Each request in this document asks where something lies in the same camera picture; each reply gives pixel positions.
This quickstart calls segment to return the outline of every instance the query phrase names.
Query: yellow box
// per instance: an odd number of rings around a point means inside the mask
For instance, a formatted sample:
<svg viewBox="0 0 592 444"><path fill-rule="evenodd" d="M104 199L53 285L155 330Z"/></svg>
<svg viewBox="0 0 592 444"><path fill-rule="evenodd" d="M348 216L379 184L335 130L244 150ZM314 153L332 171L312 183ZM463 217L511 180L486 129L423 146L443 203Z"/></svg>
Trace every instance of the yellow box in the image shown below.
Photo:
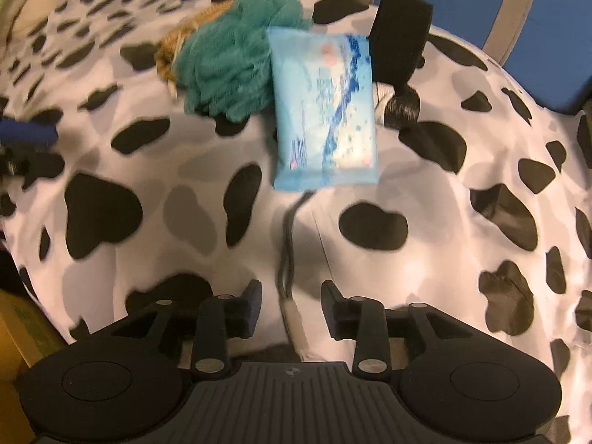
<svg viewBox="0 0 592 444"><path fill-rule="evenodd" d="M34 439L14 381L65 345L34 303L0 290L0 443L28 444Z"/></svg>

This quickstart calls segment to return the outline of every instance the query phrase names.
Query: light blue plastic package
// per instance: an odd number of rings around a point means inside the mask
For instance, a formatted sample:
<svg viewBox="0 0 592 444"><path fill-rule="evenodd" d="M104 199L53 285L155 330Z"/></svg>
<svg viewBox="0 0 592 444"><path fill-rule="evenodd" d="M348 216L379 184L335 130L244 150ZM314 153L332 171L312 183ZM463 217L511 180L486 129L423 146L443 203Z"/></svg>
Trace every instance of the light blue plastic package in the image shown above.
<svg viewBox="0 0 592 444"><path fill-rule="evenodd" d="M378 182L368 41L268 29L279 191Z"/></svg>

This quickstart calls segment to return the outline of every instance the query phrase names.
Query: blue handle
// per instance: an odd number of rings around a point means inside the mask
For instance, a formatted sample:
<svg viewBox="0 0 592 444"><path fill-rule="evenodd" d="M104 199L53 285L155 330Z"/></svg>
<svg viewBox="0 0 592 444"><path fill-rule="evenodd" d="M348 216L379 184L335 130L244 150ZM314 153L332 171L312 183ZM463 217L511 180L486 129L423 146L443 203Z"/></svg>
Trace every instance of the blue handle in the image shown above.
<svg viewBox="0 0 592 444"><path fill-rule="evenodd" d="M17 122L12 118L0 119L0 143L25 143L51 146L57 142L57 130L52 125L35 122Z"/></svg>

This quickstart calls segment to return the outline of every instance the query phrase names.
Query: cow print bed sheet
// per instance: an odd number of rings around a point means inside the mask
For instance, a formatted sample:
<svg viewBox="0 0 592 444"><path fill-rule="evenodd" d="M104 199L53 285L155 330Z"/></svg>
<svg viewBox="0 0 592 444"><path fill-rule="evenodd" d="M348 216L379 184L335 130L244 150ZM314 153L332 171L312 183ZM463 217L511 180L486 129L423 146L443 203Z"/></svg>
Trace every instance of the cow print bed sheet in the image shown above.
<svg viewBox="0 0 592 444"><path fill-rule="evenodd" d="M195 307L263 283L254 338L285 342L274 285L286 208L272 111L185 115L155 42L221 0L64 0L0 63L0 110L59 142L0 196L7 247L69 342L157 299ZM376 8L301 0L315 32L368 34ZM378 128L374 186L320 191L298 214L295 299L312 351L330 339L320 284L396 307L428 302L537 357L564 398L549 437L592 439L592 141L583 115L540 108L496 63L433 28L411 79L420 121Z"/></svg>

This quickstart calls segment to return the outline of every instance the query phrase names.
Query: green loofah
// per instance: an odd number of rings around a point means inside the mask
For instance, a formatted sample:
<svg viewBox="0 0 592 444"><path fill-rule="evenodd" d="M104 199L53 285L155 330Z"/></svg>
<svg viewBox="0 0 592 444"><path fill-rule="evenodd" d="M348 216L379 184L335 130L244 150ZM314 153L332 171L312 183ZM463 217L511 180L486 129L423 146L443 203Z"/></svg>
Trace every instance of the green loofah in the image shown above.
<svg viewBox="0 0 592 444"><path fill-rule="evenodd" d="M298 0L236 0L217 20L199 27L174 65L187 88L185 112L226 114L240 122L273 102L268 26L309 29Z"/></svg>

